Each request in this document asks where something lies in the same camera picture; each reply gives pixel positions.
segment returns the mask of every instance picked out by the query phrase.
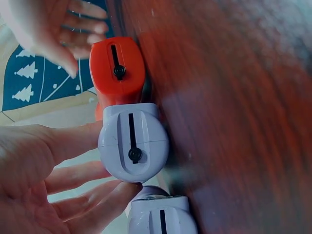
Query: white plastic piece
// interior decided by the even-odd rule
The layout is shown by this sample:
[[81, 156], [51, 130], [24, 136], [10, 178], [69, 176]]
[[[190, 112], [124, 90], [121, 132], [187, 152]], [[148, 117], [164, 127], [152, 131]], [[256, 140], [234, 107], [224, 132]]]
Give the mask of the white plastic piece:
[[[153, 103], [115, 105], [104, 109], [98, 149], [112, 176], [126, 182], [144, 183], [163, 168], [169, 140], [158, 118], [158, 109]], [[137, 155], [138, 150], [139, 160], [130, 158], [130, 152], [135, 151]]]
[[131, 202], [128, 234], [198, 234], [186, 196], [147, 196]]
[[[154, 185], [147, 185], [143, 186], [142, 190], [135, 196], [135, 198], [132, 199], [138, 200], [138, 199], [149, 199], [149, 198], [161, 198], [161, 197], [167, 197], [169, 194], [164, 191], [162, 188]], [[125, 209], [126, 216], [129, 216], [129, 212], [131, 210], [131, 202], [129, 202], [128, 206]]]

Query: black screw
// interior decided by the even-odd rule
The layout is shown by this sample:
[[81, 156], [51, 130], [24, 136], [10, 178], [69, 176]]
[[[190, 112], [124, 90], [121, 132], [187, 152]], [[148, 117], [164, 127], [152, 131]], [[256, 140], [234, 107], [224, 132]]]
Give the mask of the black screw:
[[133, 164], [137, 164], [141, 160], [143, 153], [139, 148], [134, 147], [129, 150], [128, 156]]
[[122, 77], [125, 75], [126, 69], [122, 65], [117, 65], [114, 67], [114, 75], [117, 77], [118, 80], [122, 80]]

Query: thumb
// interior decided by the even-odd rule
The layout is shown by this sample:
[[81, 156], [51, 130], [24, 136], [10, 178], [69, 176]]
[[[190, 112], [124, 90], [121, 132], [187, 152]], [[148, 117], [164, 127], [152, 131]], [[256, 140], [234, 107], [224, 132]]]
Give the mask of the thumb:
[[61, 66], [72, 77], [75, 78], [78, 72], [78, 63], [72, 52], [61, 45], [54, 37], [49, 34], [42, 40], [39, 52], [50, 62]]

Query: hand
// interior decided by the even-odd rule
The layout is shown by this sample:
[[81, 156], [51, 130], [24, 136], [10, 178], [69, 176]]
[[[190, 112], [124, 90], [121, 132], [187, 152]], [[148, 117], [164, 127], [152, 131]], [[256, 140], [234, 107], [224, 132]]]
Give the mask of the hand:
[[54, 169], [97, 146], [101, 122], [70, 129], [0, 127], [0, 230], [12, 234], [94, 234], [118, 217], [141, 184], [113, 180], [82, 196], [48, 194], [110, 176], [101, 162]]
[[[62, 66], [74, 78], [76, 59], [88, 58], [91, 44], [103, 40], [108, 27], [71, 11], [100, 20], [107, 17], [103, 9], [82, 0], [0, 0], [0, 14], [21, 46]], [[77, 32], [80, 29], [88, 33]]]

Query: plastic toy part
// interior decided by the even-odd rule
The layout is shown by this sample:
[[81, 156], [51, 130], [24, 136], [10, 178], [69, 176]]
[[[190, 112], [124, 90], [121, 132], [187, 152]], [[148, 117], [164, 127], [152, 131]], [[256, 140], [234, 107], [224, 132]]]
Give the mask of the plastic toy part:
[[186, 196], [151, 195], [150, 190], [143, 186], [131, 202], [128, 234], [198, 234]]
[[145, 81], [141, 51], [130, 37], [109, 38], [92, 45], [90, 73], [97, 93], [96, 120], [107, 106], [138, 103]]
[[101, 161], [114, 177], [144, 183], [165, 165], [169, 152], [166, 131], [153, 103], [106, 107], [98, 139]]

